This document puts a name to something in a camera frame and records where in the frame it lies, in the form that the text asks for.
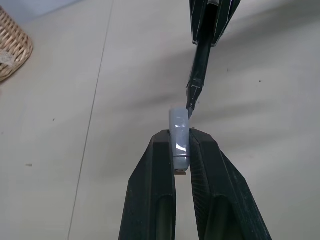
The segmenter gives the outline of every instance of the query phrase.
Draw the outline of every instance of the white floor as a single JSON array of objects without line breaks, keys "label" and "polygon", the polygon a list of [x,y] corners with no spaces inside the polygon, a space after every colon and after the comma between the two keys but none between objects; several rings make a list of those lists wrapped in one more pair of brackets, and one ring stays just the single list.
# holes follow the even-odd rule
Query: white floor
[{"label": "white floor", "polygon": [[[245,176],[274,240],[320,237],[319,12],[242,0],[191,119]],[[186,103],[189,3],[84,0],[22,27],[34,52],[0,85],[1,239],[117,239],[132,171]],[[177,240],[198,239],[189,177],[176,178]]]}]

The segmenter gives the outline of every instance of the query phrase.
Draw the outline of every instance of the white label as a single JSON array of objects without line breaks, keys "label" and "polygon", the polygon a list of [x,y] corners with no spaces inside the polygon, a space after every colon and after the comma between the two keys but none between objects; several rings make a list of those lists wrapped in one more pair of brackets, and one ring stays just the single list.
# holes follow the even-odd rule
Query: white label
[{"label": "white label", "polygon": [[14,63],[14,56],[9,52],[0,49],[0,64],[6,64],[9,67],[12,67]]}]

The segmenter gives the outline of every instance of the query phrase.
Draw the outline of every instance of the black plastic arm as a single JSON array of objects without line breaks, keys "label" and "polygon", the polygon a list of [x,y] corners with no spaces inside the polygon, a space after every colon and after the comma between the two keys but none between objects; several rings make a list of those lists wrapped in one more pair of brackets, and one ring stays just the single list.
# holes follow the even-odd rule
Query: black plastic arm
[{"label": "black plastic arm", "polygon": [[152,137],[127,187],[119,240],[174,240],[176,185],[168,130]]},{"label": "black plastic arm", "polygon": [[192,194],[200,240],[271,240],[244,177],[208,134],[190,130]]}]

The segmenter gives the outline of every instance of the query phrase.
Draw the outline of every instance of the wicker basket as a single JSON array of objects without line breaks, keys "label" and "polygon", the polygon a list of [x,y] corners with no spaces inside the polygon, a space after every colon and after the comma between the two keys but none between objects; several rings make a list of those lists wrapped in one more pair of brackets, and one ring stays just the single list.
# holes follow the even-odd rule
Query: wicker basket
[{"label": "wicker basket", "polygon": [[0,82],[17,71],[32,50],[30,37],[0,6]]}]

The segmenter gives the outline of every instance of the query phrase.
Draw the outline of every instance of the beige surface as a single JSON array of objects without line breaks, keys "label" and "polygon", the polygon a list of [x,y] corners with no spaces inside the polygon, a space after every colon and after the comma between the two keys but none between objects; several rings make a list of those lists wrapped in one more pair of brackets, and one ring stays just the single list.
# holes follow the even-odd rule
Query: beige surface
[{"label": "beige surface", "polygon": [[[246,177],[273,239],[319,237],[320,18],[307,4],[244,0],[191,120]],[[72,240],[117,239],[127,181],[169,108],[185,104],[194,53],[186,2],[115,1]],[[189,178],[176,187],[176,239],[197,239]]]},{"label": "beige surface", "polygon": [[83,1],[23,26],[33,54],[0,85],[3,240],[68,237],[110,10]]},{"label": "beige surface", "polygon": [[[26,28],[40,47],[0,95],[7,239],[68,235],[109,7],[85,1]],[[245,176],[274,240],[319,238],[319,12],[315,0],[242,0],[191,119]],[[118,238],[128,179],[185,104],[194,54],[187,1],[114,0],[70,240]],[[189,176],[176,187],[176,239],[198,239]]]}]

